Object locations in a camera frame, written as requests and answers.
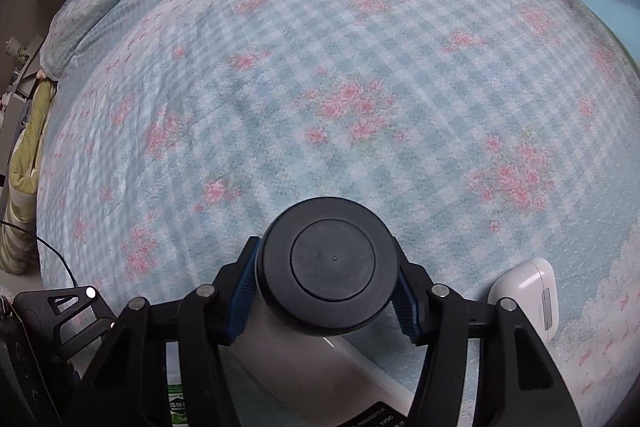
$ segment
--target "green label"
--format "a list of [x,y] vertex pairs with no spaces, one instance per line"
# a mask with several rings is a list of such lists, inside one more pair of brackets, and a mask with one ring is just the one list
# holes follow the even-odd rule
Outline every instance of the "green label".
[[187,420],[187,409],[184,406],[184,395],[182,385],[169,385],[169,409],[171,410],[171,423],[173,425],[189,425]]

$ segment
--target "black cable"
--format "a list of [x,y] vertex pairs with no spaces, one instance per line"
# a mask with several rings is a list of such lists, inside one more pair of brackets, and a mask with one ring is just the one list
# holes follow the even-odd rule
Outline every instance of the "black cable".
[[12,229],[20,230],[22,233],[25,233],[25,234],[33,237],[36,241],[40,241],[45,247],[49,248],[50,251],[52,251],[54,254],[56,254],[60,258],[60,261],[62,261],[62,264],[65,265],[66,272],[69,274],[69,277],[71,277],[71,282],[74,284],[74,288],[78,288],[78,282],[76,281],[76,278],[74,277],[73,273],[71,272],[71,269],[69,268],[69,265],[66,263],[65,258],[60,255],[60,252],[58,252],[58,250],[53,248],[44,239],[41,239],[37,235],[35,235],[34,233],[29,232],[29,230],[25,230],[22,227],[18,227],[17,225],[14,225],[13,223],[9,223],[9,222],[5,221],[4,219],[0,219],[0,223],[2,225],[6,225],[8,227],[11,227]]

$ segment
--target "blue and white checkered fabric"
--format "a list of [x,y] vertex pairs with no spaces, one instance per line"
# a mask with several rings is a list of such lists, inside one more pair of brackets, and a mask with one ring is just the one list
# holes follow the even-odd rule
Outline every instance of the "blue and white checkered fabric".
[[[115,310],[181,298],[334,195],[467,298],[548,259],[550,351],[585,426],[638,374],[640,84],[580,1],[70,0],[43,55],[60,83],[38,232]],[[391,311],[349,338],[415,389],[424,352]],[[471,348],[460,425],[477,367]],[[296,424],[234,375],[248,425]]]

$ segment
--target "black round cap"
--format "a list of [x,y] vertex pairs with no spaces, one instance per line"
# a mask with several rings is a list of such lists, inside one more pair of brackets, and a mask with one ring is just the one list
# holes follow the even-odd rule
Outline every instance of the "black round cap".
[[271,223],[255,270],[264,299],[283,322],[310,335],[341,335],[366,325],[389,302],[398,254],[369,209],[314,198]]

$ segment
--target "black label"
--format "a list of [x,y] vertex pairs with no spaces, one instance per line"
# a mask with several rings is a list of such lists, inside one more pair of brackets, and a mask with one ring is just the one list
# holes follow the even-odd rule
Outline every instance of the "black label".
[[406,416],[384,402],[378,402],[338,427],[404,427]]

